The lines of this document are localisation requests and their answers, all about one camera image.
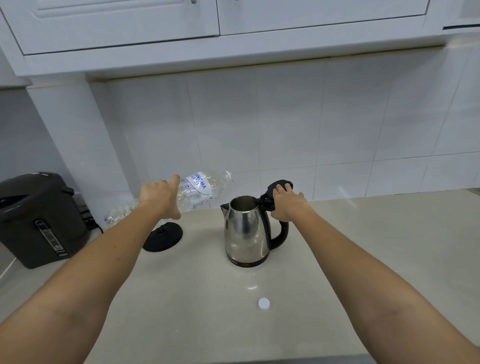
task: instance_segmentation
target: kettle power base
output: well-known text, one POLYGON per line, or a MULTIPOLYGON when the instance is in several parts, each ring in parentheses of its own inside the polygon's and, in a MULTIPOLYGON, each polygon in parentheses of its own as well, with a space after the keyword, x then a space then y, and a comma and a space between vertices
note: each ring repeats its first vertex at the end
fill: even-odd
POLYGON ((179 224, 167 222, 150 233, 143 248, 152 253, 162 252, 176 245, 182 236, 183 230, 179 224))
POLYGON ((251 263, 238 262, 235 259, 233 259, 232 257, 230 257, 228 254, 227 254, 227 257, 228 257, 229 261, 232 262, 233 264, 235 264, 236 266, 239 266, 239 267, 242 267, 242 268, 252 268, 252 267, 259 266, 261 263, 263 263, 265 260, 267 260, 268 254, 265 255, 262 259, 257 260, 256 262, 251 262, 251 263))

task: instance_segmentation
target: countertop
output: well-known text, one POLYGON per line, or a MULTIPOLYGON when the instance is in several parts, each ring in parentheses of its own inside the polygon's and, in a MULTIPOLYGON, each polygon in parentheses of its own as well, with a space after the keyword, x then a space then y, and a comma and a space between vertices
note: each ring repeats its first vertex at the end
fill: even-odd
MULTIPOLYGON (((417 288, 480 344, 480 196, 469 191, 317 201, 314 209, 417 288)), ((265 263, 225 254, 220 209, 184 214, 168 251, 142 251, 86 363, 226 363, 361 355, 366 350, 291 224, 265 263), (258 307, 266 297, 267 311, 258 307)), ((273 233, 278 222, 272 221, 273 233)), ((0 281, 0 320, 63 262, 0 281)))

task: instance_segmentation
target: kettle spout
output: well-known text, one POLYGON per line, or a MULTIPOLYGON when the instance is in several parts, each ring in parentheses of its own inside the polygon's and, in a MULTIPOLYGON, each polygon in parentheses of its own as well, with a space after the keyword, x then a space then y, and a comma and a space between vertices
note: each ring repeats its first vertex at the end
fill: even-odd
POLYGON ((228 212, 228 209, 229 209, 229 204, 223 204, 220 206, 220 208, 222 209, 222 212, 223 212, 223 217, 227 217, 227 212, 228 212))

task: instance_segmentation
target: white pillar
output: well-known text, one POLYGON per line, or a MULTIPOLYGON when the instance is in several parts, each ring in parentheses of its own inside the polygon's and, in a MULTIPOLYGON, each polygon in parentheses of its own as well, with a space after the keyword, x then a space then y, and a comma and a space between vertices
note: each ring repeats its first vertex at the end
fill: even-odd
POLYGON ((99 84, 94 90, 101 98, 98 104, 85 81, 28 87, 79 192, 95 221, 103 226, 108 210, 133 199, 140 178, 120 125, 115 130, 108 89, 99 84))

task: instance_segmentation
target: electric kettle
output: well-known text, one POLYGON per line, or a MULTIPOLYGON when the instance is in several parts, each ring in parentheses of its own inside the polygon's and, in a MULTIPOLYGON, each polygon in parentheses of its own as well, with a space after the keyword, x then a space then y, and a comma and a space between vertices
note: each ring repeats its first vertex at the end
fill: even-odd
POLYGON ((225 218, 225 250, 233 264, 255 267, 287 238, 288 222, 282 221, 280 234, 272 238, 267 214, 267 211, 275 210, 273 190, 278 184, 285 188, 286 183, 293 187, 292 182, 280 180, 271 184, 260 198, 240 196, 220 206, 225 218))

